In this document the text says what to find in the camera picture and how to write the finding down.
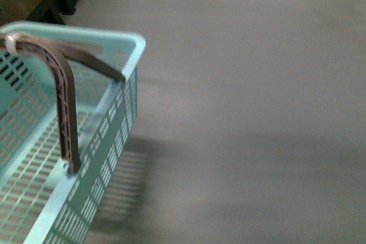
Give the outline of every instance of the shopping basket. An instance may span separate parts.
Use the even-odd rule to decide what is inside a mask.
[[[7,50],[0,43],[0,244],[82,243],[136,118],[136,66],[145,41],[133,33],[30,22],[0,33],[8,35]],[[68,58],[71,87],[55,78],[59,71],[48,55],[42,61],[40,53],[16,52],[9,39],[19,36],[84,49],[102,67],[70,60],[67,46],[58,51],[54,44]],[[60,87],[70,94],[59,97]],[[73,157],[63,135],[77,144]]]

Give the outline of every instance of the light blue plastic basket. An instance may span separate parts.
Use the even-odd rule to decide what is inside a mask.
[[[27,32],[86,48],[122,70],[125,84],[70,62],[80,171],[63,172],[54,81],[34,57],[0,51],[0,243],[82,243],[137,114],[138,34],[16,22]]]

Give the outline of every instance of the white tape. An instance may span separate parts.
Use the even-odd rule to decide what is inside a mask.
[[[11,55],[19,56],[17,52],[17,40],[23,36],[21,33],[7,34],[5,36],[5,48]]]

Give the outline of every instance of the gray floor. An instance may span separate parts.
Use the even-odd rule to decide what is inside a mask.
[[[80,0],[147,40],[142,195],[86,243],[366,243],[365,1]]]

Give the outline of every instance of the brown handle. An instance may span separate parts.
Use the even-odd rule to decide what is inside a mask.
[[[5,34],[0,34],[0,49],[6,50],[5,42],[8,37]],[[13,51],[26,52],[37,56],[51,71],[56,89],[61,157],[69,162],[70,172],[77,173],[80,168],[80,160],[75,84],[73,72],[66,58],[79,62],[118,81],[125,82],[125,77],[118,70],[100,59],[67,42],[52,41],[30,35],[18,35],[17,39],[11,39],[11,42],[13,43]]]

